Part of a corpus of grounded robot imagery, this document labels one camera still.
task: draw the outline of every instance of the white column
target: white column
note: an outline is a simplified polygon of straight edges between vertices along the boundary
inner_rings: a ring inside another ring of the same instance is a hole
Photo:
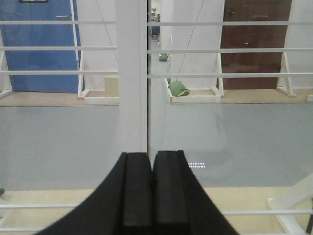
[[[122,151],[147,151],[147,1],[115,1]]]

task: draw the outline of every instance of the white pipe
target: white pipe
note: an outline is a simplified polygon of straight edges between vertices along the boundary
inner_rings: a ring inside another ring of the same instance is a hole
[[[1,24],[115,24],[115,21],[0,21]]]
[[[216,77],[230,77],[230,78],[239,78],[239,77],[290,77],[295,76],[299,77],[311,77],[313,72],[249,72],[249,73],[207,73],[207,74],[148,74],[148,79],[155,78],[216,78]]]
[[[213,26],[213,25],[312,25],[304,21],[224,21],[224,22],[148,22],[147,26]]]
[[[0,47],[4,50],[117,50],[117,47]]]
[[[108,70],[17,70],[17,71],[0,71],[0,74],[8,74],[8,75],[76,75],[76,74],[89,74],[89,75],[95,75],[95,74],[105,74],[105,75],[118,75],[118,72],[116,70],[108,71]]]
[[[185,54],[185,53],[252,53],[252,52],[313,52],[313,48],[221,48],[188,50],[147,50],[148,54]]]

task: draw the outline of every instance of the black object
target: black object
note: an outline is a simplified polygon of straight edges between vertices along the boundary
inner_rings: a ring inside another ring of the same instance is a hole
[[[190,226],[177,152],[158,152],[153,166],[155,226],[158,234],[189,235]]]
[[[313,214],[310,215],[306,233],[307,233],[307,234],[311,234],[311,233],[312,233],[312,229],[313,229]]]
[[[0,197],[4,194],[5,190],[4,188],[0,188]]]
[[[153,176],[160,234],[181,234],[172,229],[182,225],[186,235],[238,235],[197,181],[183,151],[159,151]]]
[[[136,164],[143,168],[134,168]],[[152,223],[149,224],[149,219],[143,218],[143,216],[151,214],[152,205],[148,199],[142,201],[139,208],[130,207],[129,204],[132,201],[135,201],[135,204],[138,205],[138,200],[134,197],[133,192],[129,190],[129,184],[141,188],[137,192],[137,197],[151,198],[150,187],[146,186],[151,179],[151,167],[148,167],[148,165],[150,165],[150,162],[146,154],[122,153],[105,180],[84,202],[50,227],[37,233],[37,235],[129,234],[129,224],[125,228],[123,222],[128,223],[129,215],[133,214],[136,214],[137,217],[132,218],[132,224],[144,227],[146,231]],[[134,174],[140,175],[142,179],[134,182]],[[125,195],[128,195],[129,198],[124,204]]]
[[[98,188],[37,235],[238,235],[189,168],[183,151],[122,153]]]
[[[145,153],[127,154],[124,192],[124,234],[152,234],[152,173]]]

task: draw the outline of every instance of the wooden panel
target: wooden panel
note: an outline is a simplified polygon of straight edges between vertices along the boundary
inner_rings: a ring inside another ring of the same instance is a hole
[[[226,0],[224,21],[288,21],[291,0]],[[284,47],[286,25],[223,26],[221,48]],[[223,72],[279,72],[282,53],[224,53]],[[277,78],[224,78],[224,89],[275,89]]]

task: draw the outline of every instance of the beige floor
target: beige floor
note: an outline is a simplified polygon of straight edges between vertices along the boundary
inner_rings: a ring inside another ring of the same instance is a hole
[[[312,89],[294,89],[295,97],[288,97],[275,89],[268,90],[225,90],[221,103],[307,103]],[[213,95],[212,91],[191,91],[189,95]]]
[[[221,103],[306,103],[313,90],[294,89],[296,97],[290,98],[277,90],[225,90]],[[191,91],[190,95],[212,95],[211,91]],[[88,97],[107,97],[105,92],[91,92]],[[0,99],[0,106],[84,106],[77,94],[13,92]]]
[[[106,97],[105,92],[91,92],[87,97]],[[0,99],[0,106],[85,106],[84,99],[73,93],[13,92]]]
[[[276,188],[205,188],[220,210],[268,210],[267,199],[284,192],[285,187]],[[7,191],[1,197],[14,204],[79,203],[92,190],[48,190],[48,191]],[[311,201],[297,206],[311,209]],[[61,218],[70,209],[23,209],[14,210],[4,227],[44,227]],[[240,234],[283,233],[275,216],[227,216],[229,222]],[[305,230],[309,216],[296,216]],[[14,233],[30,235],[32,233]]]

